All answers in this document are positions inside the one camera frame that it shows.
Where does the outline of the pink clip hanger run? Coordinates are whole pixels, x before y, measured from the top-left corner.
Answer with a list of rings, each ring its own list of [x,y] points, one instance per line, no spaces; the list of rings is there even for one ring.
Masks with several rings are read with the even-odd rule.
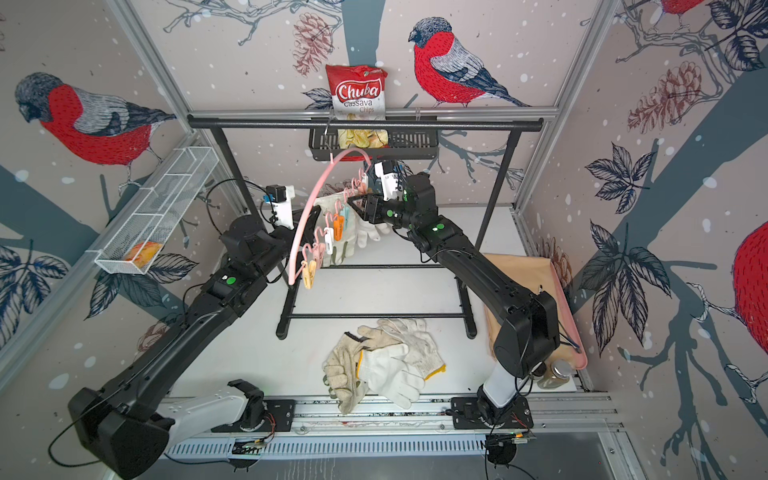
[[[350,144],[350,149],[343,150],[337,155],[331,158],[326,170],[321,174],[315,187],[309,195],[309,201],[305,205],[307,213],[302,213],[298,226],[295,228],[294,240],[291,245],[290,253],[288,255],[288,266],[286,272],[288,273],[288,285],[294,285],[296,281],[302,282],[302,248],[305,244],[309,244],[308,251],[313,253],[315,248],[312,243],[317,240],[322,248],[328,246],[326,242],[326,228],[332,228],[333,223],[328,223],[324,220],[326,215],[335,215],[339,210],[335,209],[335,203],[337,201],[342,202],[344,187],[340,187],[339,191],[333,192],[330,185],[327,185],[331,169],[337,165],[346,156],[349,156],[351,161],[364,161],[370,159],[368,154],[362,156],[354,156],[351,154],[354,151],[354,144]]]

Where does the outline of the white glove yellow cuff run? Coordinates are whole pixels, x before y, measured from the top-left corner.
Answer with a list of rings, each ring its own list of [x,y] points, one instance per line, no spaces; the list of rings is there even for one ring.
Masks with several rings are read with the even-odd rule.
[[[425,380],[419,371],[405,362],[406,344],[375,350],[362,350],[357,375],[369,390],[385,397],[401,409],[409,409],[420,397]]]

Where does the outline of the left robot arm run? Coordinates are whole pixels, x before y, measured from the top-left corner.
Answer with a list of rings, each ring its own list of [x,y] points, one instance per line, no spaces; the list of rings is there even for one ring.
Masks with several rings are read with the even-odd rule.
[[[146,472],[171,441],[176,420],[158,407],[176,380],[267,288],[289,256],[291,228],[268,231],[260,218],[235,219],[222,235],[227,260],[202,286],[181,320],[102,388],[68,403],[80,444],[123,479]]]

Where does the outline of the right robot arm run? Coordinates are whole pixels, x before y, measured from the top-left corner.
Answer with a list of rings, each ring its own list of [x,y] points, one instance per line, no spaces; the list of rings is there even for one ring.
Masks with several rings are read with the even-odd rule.
[[[450,270],[490,310],[500,325],[493,344],[496,366],[478,397],[496,409],[507,406],[519,395],[515,381],[528,377],[560,346],[555,299],[510,278],[440,214],[426,173],[406,177],[403,190],[391,199],[367,193],[347,204],[365,221],[405,229],[420,253]]]

